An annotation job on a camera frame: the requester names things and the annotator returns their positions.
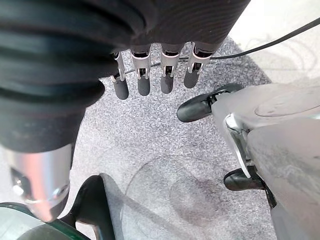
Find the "black plastic part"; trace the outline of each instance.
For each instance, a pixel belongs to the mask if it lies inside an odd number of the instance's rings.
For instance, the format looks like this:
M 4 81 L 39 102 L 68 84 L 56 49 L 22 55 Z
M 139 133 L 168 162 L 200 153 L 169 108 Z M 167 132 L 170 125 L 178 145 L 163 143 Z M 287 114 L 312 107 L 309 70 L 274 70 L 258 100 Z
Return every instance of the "black plastic part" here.
M 166 76 L 161 76 L 161 92 L 164 94 L 169 94 L 171 93 L 173 87 L 174 87 L 174 77 L 170 77 L 169 74 Z
M 197 70 L 193 70 L 192 73 L 189 73 L 187 69 L 184 75 L 184 86 L 188 89 L 192 89 L 197 84 L 198 79 L 199 74 Z
M 274 194 L 271 192 L 268 186 L 265 186 L 265 194 L 266 194 L 266 199 L 268 200 L 270 208 L 274 208 L 277 206 L 277 201 L 275 199 Z
M 146 54 L 148 55 L 148 53 L 150 52 L 150 48 L 151 48 L 151 44 L 146 44 L 146 45 L 132 45 L 130 47 L 130 50 L 132 53 L 136 54 Z
M 146 76 L 143 75 L 141 79 L 138 79 L 138 91 L 142 96 L 150 93 L 150 78 L 146 79 Z
M 113 82 L 113 86 L 115 94 L 119 99 L 126 100 L 128 98 L 129 89 L 126 79 L 124 79 L 124 81 L 117 79 L 116 82 Z
M 162 50 L 164 53 L 166 51 L 171 53 L 180 53 L 181 49 L 184 47 L 184 44 L 167 44 L 167 43 L 161 43 Z
M 74 229 L 76 228 L 76 219 L 71 213 L 68 213 L 67 215 L 61 217 L 59 220 L 64 222 L 65 224 L 68 224 Z
M 104 181 L 101 176 L 90 176 L 81 186 L 69 212 L 75 219 L 92 225 L 99 240 L 114 240 L 115 233 L 110 216 Z
M 243 191 L 248 189 L 265 190 L 263 180 L 256 173 L 254 166 L 247 166 L 251 178 L 247 178 L 241 168 L 227 173 L 223 182 L 227 189 L 231 191 Z
M 229 83 L 219 87 L 213 92 L 202 94 L 181 104 L 176 111 L 176 116 L 181 122 L 189 123 L 197 121 L 211 115 L 211 105 L 217 100 L 216 95 L 227 92 L 234 93 L 241 90 L 243 87 L 237 83 Z
M 211 93 L 201 94 L 181 104 L 176 116 L 181 122 L 190 123 L 211 115 Z

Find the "robotic hand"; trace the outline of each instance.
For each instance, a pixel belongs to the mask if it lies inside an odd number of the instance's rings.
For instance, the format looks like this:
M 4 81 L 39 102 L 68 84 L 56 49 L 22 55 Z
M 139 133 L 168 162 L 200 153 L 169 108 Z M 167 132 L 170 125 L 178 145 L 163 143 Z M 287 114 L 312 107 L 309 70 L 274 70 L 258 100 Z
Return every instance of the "robotic hand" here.
M 0 143 L 13 190 L 51 222 L 68 199 L 86 108 L 129 90 L 120 51 L 130 48 L 138 91 L 150 92 L 150 46 L 162 46 L 161 91 L 173 89 L 180 51 L 193 42 L 192 88 L 249 0 L 3 0 L 0 2 Z

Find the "metal bracket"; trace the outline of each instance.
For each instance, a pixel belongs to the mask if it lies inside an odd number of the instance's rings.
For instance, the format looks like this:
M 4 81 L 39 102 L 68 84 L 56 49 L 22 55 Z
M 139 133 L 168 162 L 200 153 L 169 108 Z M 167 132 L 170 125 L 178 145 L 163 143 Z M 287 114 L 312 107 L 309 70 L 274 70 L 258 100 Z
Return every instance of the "metal bracket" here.
M 143 75 L 145 75 L 145 79 L 149 79 L 150 76 L 150 68 L 151 68 L 151 63 L 150 63 L 150 55 L 151 51 L 146 52 L 147 56 L 145 57 L 138 57 L 135 56 L 133 52 L 131 52 L 131 57 L 132 57 L 132 62 L 135 67 L 135 73 L 137 78 L 140 80 Z M 145 73 L 141 74 L 140 70 L 145 69 Z
M 164 54 L 163 51 L 161 51 L 161 69 L 162 69 L 162 76 L 166 76 L 166 68 L 167 66 L 171 66 L 172 70 L 170 72 L 170 77 L 173 78 L 175 75 L 175 71 L 177 69 L 178 61 L 179 61 L 180 53 L 174 56 L 169 56 Z
M 203 70 L 204 66 L 210 62 L 210 58 L 211 58 L 211 55 L 207 56 L 207 57 L 197 56 L 196 55 L 196 44 L 193 42 L 192 43 L 192 53 L 190 54 L 189 59 L 188 59 L 188 68 L 187 68 L 188 72 L 190 74 L 192 74 L 195 63 L 198 63 L 198 64 L 201 64 L 200 68 L 197 71 L 197 74 L 199 75 L 201 73 L 201 71 Z
M 224 119 L 224 126 L 226 133 L 228 133 L 229 143 L 235 152 L 236 158 L 238 159 L 241 169 L 245 176 L 249 179 L 251 175 L 247 168 L 246 151 L 243 147 L 241 138 L 243 138 L 243 129 L 238 125 L 233 113 L 229 114 Z

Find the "black cable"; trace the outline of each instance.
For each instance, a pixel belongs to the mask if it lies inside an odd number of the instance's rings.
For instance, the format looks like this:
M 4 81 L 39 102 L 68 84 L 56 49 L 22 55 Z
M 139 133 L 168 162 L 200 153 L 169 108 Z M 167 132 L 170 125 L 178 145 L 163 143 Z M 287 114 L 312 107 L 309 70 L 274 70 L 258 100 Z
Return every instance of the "black cable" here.
M 233 59 L 233 58 L 237 58 L 237 57 L 241 57 L 241 56 L 244 56 L 244 55 L 247 55 L 247 54 L 251 54 L 251 53 L 254 53 L 254 52 L 257 52 L 259 50 L 262 50 L 262 49 L 266 49 L 266 48 L 269 48 L 271 46 L 274 46 L 276 44 L 279 44 L 279 43 L 282 43 L 283 41 L 286 41 L 290 38 L 293 38 L 294 36 L 297 36 L 309 29 L 312 29 L 314 28 L 315 26 L 318 26 L 320 24 L 320 17 L 317 18 L 316 20 L 313 20 L 311 22 L 309 22 L 308 24 L 288 33 L 287 35 L 284 35 L 283 37 L 280 37 L 274 41 L 271 41 L 267 44 L 264 44 L 262 46 L 258 46 L 258 47 L 255 47 L 253 49 L 250 49 L 248 51 L 243 51 L 243 52 L 240 52 L 240 53 L 237 53 L 237 54 L 233 54 L 233 55 L 227 55 L 227 56 L 212 56 L 210 57 L 210 60 L 221 60 L 221 59 Z M 184 60 L 188 60 L 189 58 L 187 56 L 183 56 L 183 57 L 180 57 L 179 58 L 179 61 L 184 61 Z M 152 64 L 151 67 L 155 67 L 155 66 L 159 66 L 161 63 L 160 62 L 157 62 L 155 64 Z M 134 69 L 131 69 L 129 71 L 126 71 L 125 74 L 129 74 L 129 73 L 132 73 L 134 72 L 135 70 Z

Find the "gray fabric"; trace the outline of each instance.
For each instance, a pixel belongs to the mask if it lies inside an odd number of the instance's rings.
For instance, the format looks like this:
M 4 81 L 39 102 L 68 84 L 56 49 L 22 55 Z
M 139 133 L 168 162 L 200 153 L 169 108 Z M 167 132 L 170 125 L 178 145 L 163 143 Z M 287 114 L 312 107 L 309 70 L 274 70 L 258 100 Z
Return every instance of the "gray fabric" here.
M 189 53 L 187 46 L 182 56 Z M 227 39 L 216 55 L 238 51 Z M 152 63 L 160 53 L 154 45 Z M 128 52 L 123 59 L 131 69 Z M 103 80 L 105 94 L 80 127 L 64 212 L 89 176 L 106 173 L 116 234 L 126 240 L 276 239 L 265 193 L 224 187 L 224 175 L 240 166 L 214 118 L 182 123 L 176 117 L 178 106 L 199 94 L 226 83 L 265 84 L 268 78 L 247 56 L 213 61 L 193 89 L 184 87 L 185 70 L 181 62 L 172 93 L 163 94 L 160 68 L 152 68 L 148 96 L 139 95 L 135 74 L 128 74 L 124 101 L 117 99 L 111 80 Z M 0 193 L 0 200 L 8 198 Z

